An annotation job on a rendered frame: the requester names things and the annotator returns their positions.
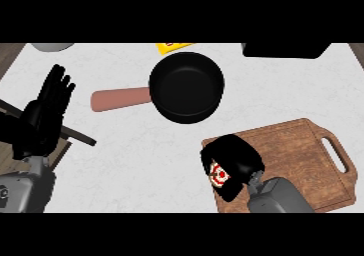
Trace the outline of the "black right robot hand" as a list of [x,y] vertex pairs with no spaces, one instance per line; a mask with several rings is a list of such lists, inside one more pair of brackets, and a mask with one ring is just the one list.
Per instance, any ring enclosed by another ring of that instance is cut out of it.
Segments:
[[231,178],[221,188],[213,189],[222,199],[231,202],[249,183],[252,175],[265,171],[262,157],[252,145],[234,134],[221,136],[203,148],[202,163],[206,175],[210,174],[210,165],[216,162]]

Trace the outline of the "brown wooden cutting board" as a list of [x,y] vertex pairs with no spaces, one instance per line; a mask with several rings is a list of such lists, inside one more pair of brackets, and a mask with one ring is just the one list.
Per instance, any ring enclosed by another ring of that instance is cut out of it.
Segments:
[[[234,133],[256,149],[265,171],[262,180],[286,178],[315,212],[329,212],[357,201],[357,168],[334,134],[302,118]],[[216,138],[203,141],[203,148]],[[215,193],[222,213],[249,213],[247,184],[231,202]]]

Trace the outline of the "yellow packet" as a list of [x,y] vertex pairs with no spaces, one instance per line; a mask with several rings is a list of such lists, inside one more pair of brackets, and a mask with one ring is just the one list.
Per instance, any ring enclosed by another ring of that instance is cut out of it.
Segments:
[[160,54],[165,55],[172,51],[182,49],[187,46],[191,46],[191,43],[157,43],[156,46]]

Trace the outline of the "black appliance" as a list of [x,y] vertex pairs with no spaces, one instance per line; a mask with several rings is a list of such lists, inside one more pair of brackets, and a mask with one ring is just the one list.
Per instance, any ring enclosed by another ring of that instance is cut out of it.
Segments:
[[246,57],[317,59],[330,43],[243,43],[241,46]]

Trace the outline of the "grey bowl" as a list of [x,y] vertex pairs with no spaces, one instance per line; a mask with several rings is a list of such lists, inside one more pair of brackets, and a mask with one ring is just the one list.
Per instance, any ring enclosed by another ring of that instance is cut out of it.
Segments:
[[33,47],[41,52],[60,52],[70,48],[73,43],[33,43]]

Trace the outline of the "red and white cupcake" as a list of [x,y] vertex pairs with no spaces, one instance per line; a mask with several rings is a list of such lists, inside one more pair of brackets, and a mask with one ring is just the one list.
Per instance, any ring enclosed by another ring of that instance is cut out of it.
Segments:
[[210,174],[209,174],[209,180],[216,188],[221,188],[225,184],[225,182],[230,180],[231,176],[221,167],[221,165],[213,162],[210,165]]

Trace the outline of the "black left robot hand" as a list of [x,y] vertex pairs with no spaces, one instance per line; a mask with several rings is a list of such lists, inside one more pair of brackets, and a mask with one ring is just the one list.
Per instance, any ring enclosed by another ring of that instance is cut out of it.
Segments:
[[47,76],[38,98],[29,102],[20,116],[24,134],[13,143],[14,159],[48,156],[58,144],[64,114],[76,84],[66,68],[55,64]]

